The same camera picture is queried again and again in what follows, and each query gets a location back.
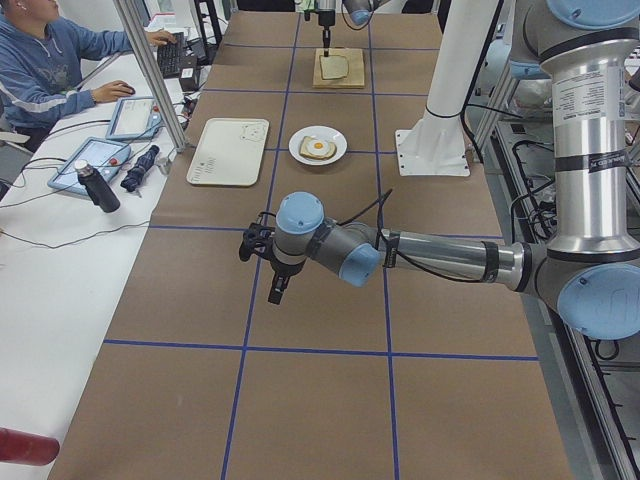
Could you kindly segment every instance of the white desk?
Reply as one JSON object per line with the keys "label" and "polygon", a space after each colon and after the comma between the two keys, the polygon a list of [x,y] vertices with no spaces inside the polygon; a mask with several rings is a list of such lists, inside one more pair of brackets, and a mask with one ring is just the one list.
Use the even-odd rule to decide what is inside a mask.
{"label": "white desk", "polygon": [[[151,94],[132,54],[121,56],[85,88],[117,79],[130,83],[138,96]],[[167,87],[174,103],[182,99],[177,79],[168,80]],[[114,106],[101,104],[67,117],[54,131],[110,119]],[[101,123],[65,130],[48,139],[34,158],[68,158],[86,137],[103,137],[106,129],[107,124]],[[160,155],[173,149],[164,128],[152,143],[160,147]],[[144,152],[149,145],[135,142],[132,152]],[[60,166],[61,162],[36,164],[43,165]],[[0,206],[52,192],[46,182],[53,173],[53,169],[25,172],[25,188],[12,188]],[[120,172],[112,183],[121,202],[116,212],[106,214],[88,199],[54,193],[25,205],[0,208],[0,228],[57,245],[145,222],[165,177],[157,168],[151,169],[140,187],[140,198],[120,187],[124,175]],[[125,229],[57,250],[0,236],[0,426],[53,436],[62,443],[145,232],[146,227]],[[45,479],[50,469],[51,465],[0,463],[0,478]]]}

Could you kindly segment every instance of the red tube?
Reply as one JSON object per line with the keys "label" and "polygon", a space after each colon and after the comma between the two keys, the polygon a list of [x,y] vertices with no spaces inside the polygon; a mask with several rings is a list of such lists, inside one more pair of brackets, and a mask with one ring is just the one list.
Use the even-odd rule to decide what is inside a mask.
{"label": "red tube", "polygon": [[0,428],[0,462],[47,465],[59,451],[60,444],[55,438]]}

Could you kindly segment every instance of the black thermos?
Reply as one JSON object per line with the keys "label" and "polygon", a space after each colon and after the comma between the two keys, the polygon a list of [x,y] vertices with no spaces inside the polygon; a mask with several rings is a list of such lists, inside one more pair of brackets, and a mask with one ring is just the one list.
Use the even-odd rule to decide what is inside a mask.
{"label": "black thermos", "polygon": [[94,205],[98,205],[107,213],[114,212],[120,207],[120,200],[93,165],[89,165],[86,160],[76,160],[73,167],[78,172],[78,183],[87,189]]}

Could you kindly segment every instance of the plate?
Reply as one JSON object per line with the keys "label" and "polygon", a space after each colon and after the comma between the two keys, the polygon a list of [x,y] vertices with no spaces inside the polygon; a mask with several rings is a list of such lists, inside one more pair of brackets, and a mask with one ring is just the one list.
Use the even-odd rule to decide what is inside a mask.
{"label": "plate", "polygon": [[[331,158],[326,160],[312,160],[300,155],[300,145],[304,137],[318,138],[327,142],[333,142],[336,144],[336,153]],[[293,158],[305,165],[329,165],[342,158],[347,151],[347,139],[344,138],[339,131],[331,127],[323,127],[321,125],[314,125],[312,127],[305,127],[302,130],[298,130],[293,134],[291,140],[289,140],[289,152],[293,155]]]}

